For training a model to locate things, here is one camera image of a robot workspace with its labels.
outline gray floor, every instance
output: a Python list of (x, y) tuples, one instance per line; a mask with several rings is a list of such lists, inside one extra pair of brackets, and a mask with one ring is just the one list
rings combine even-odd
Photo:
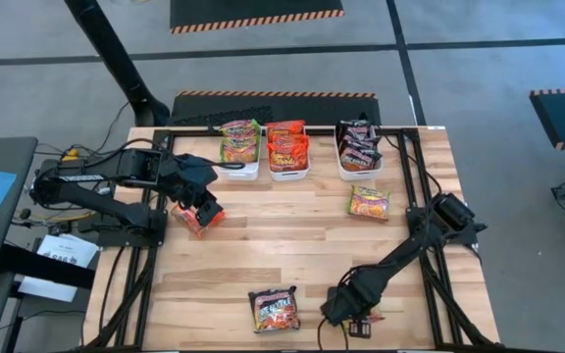
[[(169, 1), (100, 0), (130, 53), (394, 43), (384, 0), (344, 0), (341, 19), (169, 34)], [(397, 0), (407, 42), (565, 37), (565, 0)], [(0, 59), (92, 55), (65, 5), (0, 0)], [(565, 151), (551, 146), (530, 89), (565, 87), (565, 46), (410, 52), (429, 125), (447, 126), (464, 193), (489, 224), (484, 271), (502, 341), (565, 351), (565, 214), (549, 188), (565, 180)], [(137, 62), (159, 99), (180, 89), (370, 91), (383, 121), (412, 125), (395, 51)], [(125, 97), (102, 64), (0, 67), (0, 136), (34, 135), (67, 147), (98, 146)], [(109, 146), (132, 126), (126, 109)], [(34, 164), (42, 159), (37, 157)], [(29, 205), (26, 196), (22, 206)], [(43, 230), (12, 228), (26, 245)], [(44, 299), (22, 312), (81, 309)], [(32, 319), (18, 351), (69, 349), (80, 317)]]

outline black noodle packet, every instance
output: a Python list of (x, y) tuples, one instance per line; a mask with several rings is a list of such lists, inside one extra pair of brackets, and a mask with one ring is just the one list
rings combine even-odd
[(252, 307), (255, 333), (277, 329), (300, 329), (295, 304), (295, 285), (289, 289), (268, 289), (247, 294)]

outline white paper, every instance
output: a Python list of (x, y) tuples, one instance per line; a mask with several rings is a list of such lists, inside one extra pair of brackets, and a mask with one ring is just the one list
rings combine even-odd
[[(38, 248), (38, 254), (86, 268), (97, 250), (97, 245), (71, 234), (45, 235)], [(74, 300), (76, 290), (74, 286), (34, 277), (25, 277), (19, 287), (19, 291), (25, 294), (66, 302)]]

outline white container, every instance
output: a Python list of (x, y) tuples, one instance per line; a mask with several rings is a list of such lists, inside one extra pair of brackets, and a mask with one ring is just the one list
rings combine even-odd
[(259, 139), (259, 145), (256, 147), (258, 151), (258, 157), (256, 162), (246, 163), (245, 167), (240, 170), (230, 170), (226, 168), (218, 167), (217, 171), (226, 176), (228, 180), (236, 181), (254, 181), (259, 177), (259, 163), (261, 161), (261, 141), (263, 141), (263, 130), (265, 128), (261, 127), (261, 138)]
[[(265, 134), (265, 138), (269, 141), (269, 137), (267, 133)], [(302, 171), (291, 171), (291, 172), (272, 172), (270, 169), (269, 159), (268, 159), (268, 169), (270, 170), (270, 175), (272, 176), (273, 181), (291, 181), (291, 180), (301, 180), (309, 174), (309, 170), (311, 169), (311, 158), (309, 156), (309, 151), (306, 152), (306, 169)]]
[[(374, 132), (374, 127), (370, 128), (370, 136), (376, 137), (376, 133)], [(339, 148), (337, 146), (337, 138), (333, 136), (333, 143), (334, 143), (334, 154), (337, 157), (337, 167), (339, 168), (339, 177), (346, 181), (353, 181), (353, 180), (369, 180), (377, 177), (381, 171), (383, 170), (383, 157), (377, 161), (374, 169), (371, 171), (361, 171), (361, 172), (349, 172), (341, 166), (341, 157), (339, 156)]]

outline wooden table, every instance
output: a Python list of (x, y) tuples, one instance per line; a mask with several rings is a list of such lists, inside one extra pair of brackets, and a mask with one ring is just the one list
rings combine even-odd
[[(128, 138), (151, 139), (153, 131), (133, 128)], [(419, 131), (428, 171), (445, 192), (462, 197), (446, 130), (420, 127)], [(174, 152), (219, 160), (219, 145), (219, 137), (180, 137)], [(133, 146), (147, 147), (145, 143)], [(391, 191), (390, 220), (384, 224), (346, 214), (352, 182), (339, 178), (333, 139), (313, 136), (311, 171), (303, 180), (272, 181), (265, 146), (256, 181), (227, 181), (220, 176), (210, 190), (226, 209), (227, 219), (209, 229), (203, 239), (170, 217), (154, 272), (144, 348), (317, 349), (319, 306), (327, 288), (350, 267), (380, 261), (408, 236), (400, 158), (384, 140), (380, 149), (385, 156), (380, 177), (354, 183)], [(417, 172), (411, 167), (418, 199), (423, 200)], [(137, 202), (140, 190), (120, 188), (116, 198)], [(460, 246), (446, 246), (444, 251), (455, 299), (484, 335), (498, 340), (479, 261)], [(87, 340), (98, 332), (99, 311), (116, 254), (117, 249), (105, 250), (99, 259), (84, 325)], [(121, 303), (128, 260), (129, 249), (108, 294), (105, 322)], [(255, 334), (247, 293), (291, 285), (298, 288), (301, 330)], [(449, 342), (445, 309), (438, 303), (444, 340)], [(386, 320), (373, 325), (371, 339), (350, 338), (350, 349), (434, 346), (418, 261), (389, 282), (379, 307)], [(136, 303), (130, 312), (126, 343), (132, 342)], [(325, 349), (343, 349), (340, 328), (324, 325), (322, 335)]]

